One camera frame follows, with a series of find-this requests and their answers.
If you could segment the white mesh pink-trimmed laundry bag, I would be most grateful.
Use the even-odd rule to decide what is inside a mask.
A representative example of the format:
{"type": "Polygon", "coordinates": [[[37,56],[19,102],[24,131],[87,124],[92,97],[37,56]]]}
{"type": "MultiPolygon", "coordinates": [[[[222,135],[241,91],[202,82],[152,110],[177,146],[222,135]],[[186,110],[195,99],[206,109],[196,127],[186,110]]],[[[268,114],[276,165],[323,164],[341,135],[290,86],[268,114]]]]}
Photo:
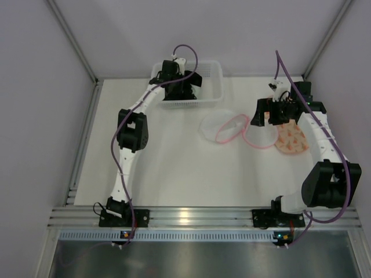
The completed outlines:
{"type": "Polygon", "coordinates": [[[279,133],[277,127],[264,123],[263,127],[251,124],[250,117],[227,109],[218,109],[207,114],[201,121],[199,131],[205,139],[226,144],[241,136],[253,148],[267,149],[275,145],[279,133]]]}

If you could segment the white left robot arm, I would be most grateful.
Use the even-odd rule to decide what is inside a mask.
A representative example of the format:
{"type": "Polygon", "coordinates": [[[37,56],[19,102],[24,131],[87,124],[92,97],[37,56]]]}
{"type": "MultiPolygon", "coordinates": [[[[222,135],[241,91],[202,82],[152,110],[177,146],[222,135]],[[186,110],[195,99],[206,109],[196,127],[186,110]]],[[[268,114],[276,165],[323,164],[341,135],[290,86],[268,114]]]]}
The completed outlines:
{"type": "Polygon", "coordinates": [[[151,109],[161,101],[196,100],[195,92],[201,89],[202,77],[194,70],[187,71],[186,59],[173,58],[162,63],[143,95],[128,109],[121,110],[118,128],[113,141],[119,145],[119,159],[114,158],[118,174],[110,198],[127,203],[130,172],[149,139],[147,119],[151,109]]]}

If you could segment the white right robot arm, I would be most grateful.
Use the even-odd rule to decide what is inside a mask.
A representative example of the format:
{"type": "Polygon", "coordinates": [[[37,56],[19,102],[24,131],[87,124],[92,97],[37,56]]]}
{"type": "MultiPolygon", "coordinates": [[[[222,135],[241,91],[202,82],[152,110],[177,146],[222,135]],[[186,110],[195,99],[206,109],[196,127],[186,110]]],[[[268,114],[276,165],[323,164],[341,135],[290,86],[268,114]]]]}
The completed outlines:
{"type": "Polygon", "coordinates": [[[313,207],[349,206],[362,170],[334,147],[336,140],[326,108],[322,102],[313,101],[311,82],[295,82],[289,90],[278,80],[268,85],[273,95],[257,101],[252,124],[280,126],[295,121],[307,140],[314,164],[295,193],[278,197],[281,211],[297,214],[313,207]]]}

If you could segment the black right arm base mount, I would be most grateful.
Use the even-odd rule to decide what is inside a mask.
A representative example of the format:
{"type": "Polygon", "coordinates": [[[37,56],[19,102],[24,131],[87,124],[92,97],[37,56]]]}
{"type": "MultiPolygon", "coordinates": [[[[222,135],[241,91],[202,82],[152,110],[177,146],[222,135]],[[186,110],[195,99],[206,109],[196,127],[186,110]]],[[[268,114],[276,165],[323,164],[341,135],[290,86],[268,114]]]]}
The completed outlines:
{"type": "Polygon", "coordinates": [[[268,228],[303,228],[305,220],[302,214],[289,214],[281,210],[281,196],[271,201],[271,207],[252,210],[253,226],[268,228]]]}

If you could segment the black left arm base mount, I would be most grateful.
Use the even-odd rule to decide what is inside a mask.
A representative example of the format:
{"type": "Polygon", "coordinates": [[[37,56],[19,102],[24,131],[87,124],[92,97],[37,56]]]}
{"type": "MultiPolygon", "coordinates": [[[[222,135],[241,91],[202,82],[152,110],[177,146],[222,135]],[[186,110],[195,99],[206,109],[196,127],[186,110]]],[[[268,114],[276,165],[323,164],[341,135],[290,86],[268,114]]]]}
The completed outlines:
{"type": "MultiPolygon", "coordinates": [[[[135,208],[134,227],[147,228],[150,219],[150,210],[135,208]]],[[[99,216],[99,227],[103,228],[129,228],[133,223],[133,214],[130,204],[125,201],[116,201],[109,197],[104,207],[96,202],[93,212],[99,216]]]]}

